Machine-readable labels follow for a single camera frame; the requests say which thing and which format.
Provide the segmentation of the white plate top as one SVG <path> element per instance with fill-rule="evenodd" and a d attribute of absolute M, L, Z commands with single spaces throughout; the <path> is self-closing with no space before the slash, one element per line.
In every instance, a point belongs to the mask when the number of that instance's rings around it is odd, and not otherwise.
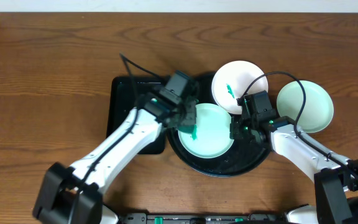
<path fill-rule="evenodd" d="M 211 92 L 217 105 L 230 114 L 241 114 L 237 105 L 248 86 L 264 72 L 255 64 L 237 60 L 223 65 L 214 74 Z"/>

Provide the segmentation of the green scrubbing sponge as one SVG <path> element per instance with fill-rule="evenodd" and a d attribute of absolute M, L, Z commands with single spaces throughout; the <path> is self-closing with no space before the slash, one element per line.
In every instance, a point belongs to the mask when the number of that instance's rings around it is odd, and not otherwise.
<path fill-rule="evenodd" d="M 181 133 L 189 134 L 192 140 L 197 139 L 197 126 L 195 124 L 190 126 L 179 126 L 178 131 Z"/>

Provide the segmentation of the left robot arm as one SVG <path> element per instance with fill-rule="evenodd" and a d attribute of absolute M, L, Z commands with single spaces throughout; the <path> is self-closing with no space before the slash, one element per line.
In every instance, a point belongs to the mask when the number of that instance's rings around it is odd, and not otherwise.
<path fill-rule="evenodd" d="M 119 217 L 103 202 L 117 175 L 166 126 L 186 124 L 192 131 L 197 100 L 168 109 L 157 97 L 144 98 L 122 124 L 95 150 L 65 167 L 54 163 L 45 173 L 32 215 L 41 223 L 117 223 Z"/>

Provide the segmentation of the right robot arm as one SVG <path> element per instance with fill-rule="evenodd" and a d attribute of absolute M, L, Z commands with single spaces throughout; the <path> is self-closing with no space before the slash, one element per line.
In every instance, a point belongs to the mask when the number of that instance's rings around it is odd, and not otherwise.
<path fill-rule="evenodd" d="M 235 116 L 231 119 L 230 137 L 245 140 L 248 146 L 271 149 L 314 183 L 316 204 L 286 212 L 286 222 L 358 224 L 358 159 L 329 150 L 286 116 Z"/>

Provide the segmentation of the mint plate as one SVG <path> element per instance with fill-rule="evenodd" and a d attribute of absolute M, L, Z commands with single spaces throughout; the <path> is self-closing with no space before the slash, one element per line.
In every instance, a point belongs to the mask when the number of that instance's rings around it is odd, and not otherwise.
<path fill-rule="evenodd" d="M 301 80 L 305 89 L 306 103 L 298 125 L 306 133 L 317 133 L 325 129 L 333 119 L 334 105 L 327 91 L 316 83 Z M 277 96 L 280 116 L 295 120 L 303 103 L 303 92 L 298 82 L 285 85 Z"/>
<path fill-rule="evenodd" d="M 233 144 L 230 135 L 231 116 L 211 103 L 196 105 L 196 125 L 192 133 L 178 131 L 182 146 L 192 155 L 212 159 L 223 155 Z"/>

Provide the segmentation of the mint plate bottom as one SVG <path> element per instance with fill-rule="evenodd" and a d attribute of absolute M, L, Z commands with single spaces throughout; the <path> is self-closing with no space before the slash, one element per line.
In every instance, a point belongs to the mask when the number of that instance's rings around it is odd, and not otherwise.
<path fill-rule="evenodd" d="M 196 125 L 192 133 L 178 131 L 182 146 L 192 155 L 212 159 L 223 155 L 233 144 L 230 135 L 231 116 L 211 103 L 196 105 Z"/>

